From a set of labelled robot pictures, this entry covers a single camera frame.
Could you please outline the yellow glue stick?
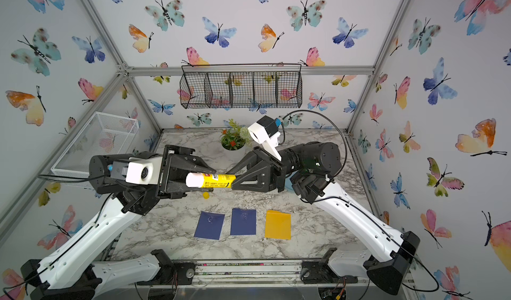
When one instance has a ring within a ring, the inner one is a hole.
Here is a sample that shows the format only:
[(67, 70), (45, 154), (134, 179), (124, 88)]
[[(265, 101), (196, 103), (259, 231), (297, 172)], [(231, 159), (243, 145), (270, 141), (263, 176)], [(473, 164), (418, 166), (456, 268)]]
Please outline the yellow glue stick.
[(230, 174), (189, 173), (186, 176), (186, 185), (189, 188), (231, 188), (236, 180)]

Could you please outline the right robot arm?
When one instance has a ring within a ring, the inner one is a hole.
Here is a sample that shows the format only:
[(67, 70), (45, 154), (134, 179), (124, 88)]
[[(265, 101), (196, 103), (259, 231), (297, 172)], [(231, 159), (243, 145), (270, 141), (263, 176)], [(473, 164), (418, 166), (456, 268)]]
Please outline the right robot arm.
[(366, 248), (359, 256), (342, 256), (331, 249), (323, 258), (327, 269), (338, 277), (367, 277), (380, 290), (397, 295), (412, 263), (419, 261), (420, 238), (385, 224), (342, 188), (336, 177), (346, 157), (338, 145), (313, 141), (279, 150), (284, 128), (269, 116), (249, 126), (248, 133), (257, 145), (229, 170), (236, 177), (231, 189), (282, 192), (290, 180), (301, 200), (334, 217)]

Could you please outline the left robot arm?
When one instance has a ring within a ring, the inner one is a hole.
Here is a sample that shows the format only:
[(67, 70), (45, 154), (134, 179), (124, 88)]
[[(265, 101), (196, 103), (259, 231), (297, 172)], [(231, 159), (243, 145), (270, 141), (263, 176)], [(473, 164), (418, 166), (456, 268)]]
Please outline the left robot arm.
[(194, 149), (167, 146), (163, 154), (96, 155), (89, 162), (89, 182), (106, 200), (70, 240), (42, 260), (21, 267), (31, 299), (94, 299), (132, 283), (176, 285), (178, 269), (161, 249), (134, 260), (95, 262), (115, 238), (162, 199), (190, 192), (190, 173), (214, 174)]

